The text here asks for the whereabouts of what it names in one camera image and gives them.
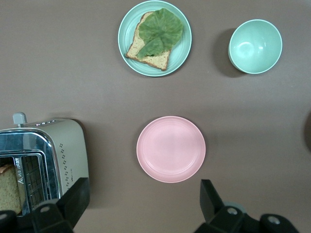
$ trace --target green plate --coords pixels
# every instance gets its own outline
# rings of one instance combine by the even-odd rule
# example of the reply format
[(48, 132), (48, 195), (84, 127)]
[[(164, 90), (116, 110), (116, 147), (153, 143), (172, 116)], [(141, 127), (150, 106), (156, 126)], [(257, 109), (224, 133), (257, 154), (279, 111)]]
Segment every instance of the green plate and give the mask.
[[(174, 13), (184, 25), (181, 39), (173, 47), (170, 54), (168, 67), (165, 71), (161, 71), (160, 69), (153, 68), (147, 64), (143, 64), (125, 57), (125, 54), (133, 43), (134, 31), (142, 15), (149, 11), (160, 10), (161, 8), (166, 8)], [(191, 28), (185, 15), (172, 4), (158, 0), (145, 1), (133, 7), (123, 18), (118, 33), (119, 49), (124, 61), (136, 72), (150, 77), (165, 76), (177, 70), (188, 57), (191, 48), (191, 42)]]

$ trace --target lettuce leaf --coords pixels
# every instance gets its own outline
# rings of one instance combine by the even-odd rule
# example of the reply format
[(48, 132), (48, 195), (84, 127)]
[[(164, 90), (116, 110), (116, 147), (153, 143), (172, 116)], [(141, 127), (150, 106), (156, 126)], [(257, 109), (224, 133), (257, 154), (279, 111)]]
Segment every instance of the lettuce leaf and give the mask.
[(171, 50), (180, 40), (183, 24), (180, 19), (165, 8), (154, 11), (139, 26), (139, 36), (145, 46), (138, 52), (137, 58), (160, 55)]

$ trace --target toast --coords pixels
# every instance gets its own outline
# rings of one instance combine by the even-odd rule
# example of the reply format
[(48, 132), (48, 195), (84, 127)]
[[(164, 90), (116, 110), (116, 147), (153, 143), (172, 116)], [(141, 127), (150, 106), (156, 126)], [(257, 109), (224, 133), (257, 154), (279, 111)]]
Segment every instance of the toast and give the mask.
[(22, 211), (14, 165), (0, 167), (0, 211)]
[(133, 43), (131, 44), (125, 56), (132, 60), (142, 62), (142, 63), (150, 65), (151, 67), (165, 71), (167, 69), (167, 66), (169, 63), (169, 56), (172, 50), (164, 51), (160, 55), (157, 55), (157, 56), (145, 56), (142, 59), (138, 59), (136, 56), (138, 52), (141, 50), (141, 48), (145, 46), (143, 39), (141, 39), (139, 36), (139, 26), (152, 13), (153, 11), (147, 12), (141, 17), (140, 22), (137, 24), (135, 32), (134, 32)]

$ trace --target plate rim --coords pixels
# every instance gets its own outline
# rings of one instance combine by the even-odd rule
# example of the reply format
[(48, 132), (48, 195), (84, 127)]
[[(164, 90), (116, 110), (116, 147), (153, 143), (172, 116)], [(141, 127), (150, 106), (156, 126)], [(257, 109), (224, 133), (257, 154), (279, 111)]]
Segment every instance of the plate rim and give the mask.
[[(163, 73), (158, 73), (158, 74), (149, 74), (149, 73), (146, 73), (146, 72), (137, 70), (137, 69), (135, 69), (134, 67), (132, 67), (132, 66), (127, 62), (127, 60), (126, 60), (127, 58), (126, 58), (125, 55), (122, 53), (122, 49), (121, 49), (121, 46), (120, 46), (120, 40), (121, 40), (121, 39), (120, 39), (120, 36), (121, 36), (120, 33), (121, 33), (121, 28), (122, 28), (122, 25), (123, 25), (123, 23), (125, 22), (125, 19), (127, 18), (127, 16), (128, 16), (132, 11), (134, 11), (135, 8), (138, 8), (139, 6), (144, 5), (144, 4), (150, 4), (150, 3), (152, 3), (152, 2), (159, 2), (159, 3), (162, 3), (162, 4), (167, 4), (167, 5), (169, 5), (169, 6), (173, 7), (173, 8), (175, 8), (175, 9), (183, 16), (183, 18), (184, 18), (184, 20), (185, 20), (185, 22), (186, 22), (187, 28), (189, 29), (189, 36), (190, 36), (189, 48), (187, 47), (188, 49), (187, 49), (187, 52), (185, 53), (185, 58), (184, 58), (176, 67), (174, 67), (172, 70), (170, 70), (170, 71), (161, 71), (161, 72), (163, 72)], [(190, 50), (191, 50), (191, 47), (192, 47), (192, 31), (191, 31), (191, 26), (190, 26), (190, 24), (189, 24), (189, 21), (188, 21), (187, 17), (184, 15), (184, 13), (183, 13), (178, 7), (176, 7), (175, 5), (173, 5), (173, 4), (169, 3), (169, 2), (166, 2), (166, 1), (162, 1), (162, 0), (147, 0), (147, 1), (143, 1), (143, 2), (141, 2), (141, 3), (137, 4), (137, 5), (135, 5), (134, 7), (132, 7), (132, 8), (125, 14), (125, 16), (123, 17), (123, 19), (122, 19), (122, 21), (121, 21), (121, 23), (120, 23), (119, 29), (118, 29), (118, 47), (119, 47), (119, 51), (120, 51), (121, 56), (122, 56), (123, 60), (125, 61), (125, 63), (126, 63), (132, 70), (134, 70), (135, 72), (137, 72), (137, 73), (139, 73), (139, 74), (141, 74), (141, 75), (144, 75), (144, 76), (149, 76), (149, 77), (163, 77), (163, 76), (167, 76), (167, 75), (169, 75), (169, 74), (175, 72), (176, 70), (178, 70), (178, 69), (184, 64), (184, 62), (186, 61), (186, 59), (188, 58), (188, 56), (189, 56), (189, 54), (190, 54)]]
[[(154, 177), (153, 175), (151, 175), (146, 169), (145, 167), (142, 165), (140, 159), (139, 159), (139, 155), (138, 155), (138, 146), (139, 146), (139, 142), (142, 138), (142, 135), (143, 133), (152, 125), (154, 124), (155, 122), (157, 121), (160, 121), (160, 120), (163, 120), (163, 119), (166, 119), (166, 118), (174, 118), (174, 119), (178, 119), (178, 120), (182, 120), (182, 121), (186, 121), (187, 123), (189, 123), (195, 130), (198, 131), (201, 139), (202, 139), (202, 145), (203, 145), (203, 148), (201, 148), (204, 152), (202, 153), (203, 156), (202, 156), (202, 160), (200, 161), (200, 164), (198, 166), (198, 168), (189, 176), (187, 176), (186, 178), (182, 178), (182, 179), (178, 179), (177, 181), (166, 181), (166, 180), (163, 180), (163, 179), (159, 179), (157, 177)], [(150, 177), (152, 177), (153, 179), (157, 180), (157, 181), (160, 181), (160, 182), (163, 182), (163, 183), (178, 183), (178, 182), (182, 182), (182, 181), (185, 181), (187, 179), (189, 179), (190, 177), (192, 177), (194, 174), (196, 174), (198, 172), (198, 170), (201, 168), (204, 160), (205, 160), (205, 157), (206, 157), (206, 150), (207, 150), (207, 147), (206, 147), (206, 141), (204, 139), (204, 136), (202, 134), (202, 132), (200, 131), (200, 129), (193, 123), (191, 122), (190, 120), (184, 118), (184, 117), (181, 117), (181, 116), (162, 116), (162, 117), (158, 117), (154, 120), (152, 120), (151, 122), (149, 122), (145, 127), (144, 129), (140, 132), (139, 134), (139, 137), (138, 137), (138, 140), (137, 140), (137, 144), (136, 144), (136, 155), (137, 155), (137, 159), (138, 159), (138, 162), (139, 162), (139, 165), (140, 167), (145, 171), (145, 173), (147, 173)]]

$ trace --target bowl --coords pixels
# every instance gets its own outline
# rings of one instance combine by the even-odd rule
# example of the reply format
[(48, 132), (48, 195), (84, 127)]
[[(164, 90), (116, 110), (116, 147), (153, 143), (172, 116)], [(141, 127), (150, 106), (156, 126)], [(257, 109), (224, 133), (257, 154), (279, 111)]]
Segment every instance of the bowl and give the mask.
[(240, 71), (259, 74), (271, 69), (282, 52), (278, 29), (263, 19), (241, 24), (233, 33), (228, 47), (231, 63)]

